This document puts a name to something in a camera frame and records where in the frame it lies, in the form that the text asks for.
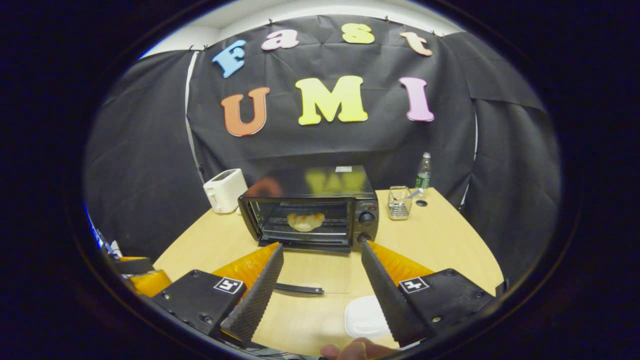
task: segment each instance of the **toaster oven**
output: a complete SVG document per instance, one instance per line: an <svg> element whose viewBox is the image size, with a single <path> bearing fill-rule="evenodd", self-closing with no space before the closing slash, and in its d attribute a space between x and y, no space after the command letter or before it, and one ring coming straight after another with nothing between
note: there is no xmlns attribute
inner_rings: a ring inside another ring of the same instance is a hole
<svg viewBox="0 0 640 360"><path fill-rule="evenodd" d="M259 246L350 252L378 232L378 198L362 166L277 170L238 204Z"/></svg>

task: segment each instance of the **screw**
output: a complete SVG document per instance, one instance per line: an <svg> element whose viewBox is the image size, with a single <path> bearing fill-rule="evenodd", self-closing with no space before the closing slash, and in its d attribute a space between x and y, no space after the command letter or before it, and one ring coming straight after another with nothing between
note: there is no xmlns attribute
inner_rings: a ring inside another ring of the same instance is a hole
<svg viewBox="0 0 640 360"><path fill-rule="evenodd" d="M211 316L207 314L200 314L200 319L205 323L209 323L209 324L213 323L213 319L211 318Z"/></svg>

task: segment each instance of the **blue letter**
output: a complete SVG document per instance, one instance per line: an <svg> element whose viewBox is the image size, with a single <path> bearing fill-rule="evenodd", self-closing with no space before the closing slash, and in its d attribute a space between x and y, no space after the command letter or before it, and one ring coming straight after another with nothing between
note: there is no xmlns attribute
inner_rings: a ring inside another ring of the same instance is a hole
<svg viewBox="0 0 640 360"><path fill-rule="evenodd" d="M223 78L228 78L244 65L244 60L236 60L236 58L242 58L244 56L244 50L242 50L241 46L245 44L246 41L238 40L228 48L222 50L220 54L217 54L213 60L211 60L212 62L217 61L220 66L222 66L222 70L225 71L224 74L222 74Z"/></svg>

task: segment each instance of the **toaster oven glass door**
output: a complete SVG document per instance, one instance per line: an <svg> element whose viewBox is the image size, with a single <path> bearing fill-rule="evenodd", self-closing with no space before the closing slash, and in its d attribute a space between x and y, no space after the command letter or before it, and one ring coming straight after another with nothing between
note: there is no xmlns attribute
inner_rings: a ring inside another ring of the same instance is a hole
<svg viewBox="0 0 640 360"><path fill-rule="evenodd" d="M313 245L349 245L348 200L332 201L251 201L251 209L262 240ZM310 231L298 231L289 225L287 216L324 214L324 221Z"/></svg>

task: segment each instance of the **white toaster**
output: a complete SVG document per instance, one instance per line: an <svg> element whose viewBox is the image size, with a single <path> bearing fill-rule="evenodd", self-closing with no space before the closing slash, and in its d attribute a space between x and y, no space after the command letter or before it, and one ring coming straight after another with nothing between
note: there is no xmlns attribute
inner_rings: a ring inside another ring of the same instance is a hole
<svg viewBox="0 0 640 360"><path fill-rule="evenodd" d="M246 191L242 170L233 168L216 175L202 186L213 211L231 213L238 207L238 197Z"/></svg>

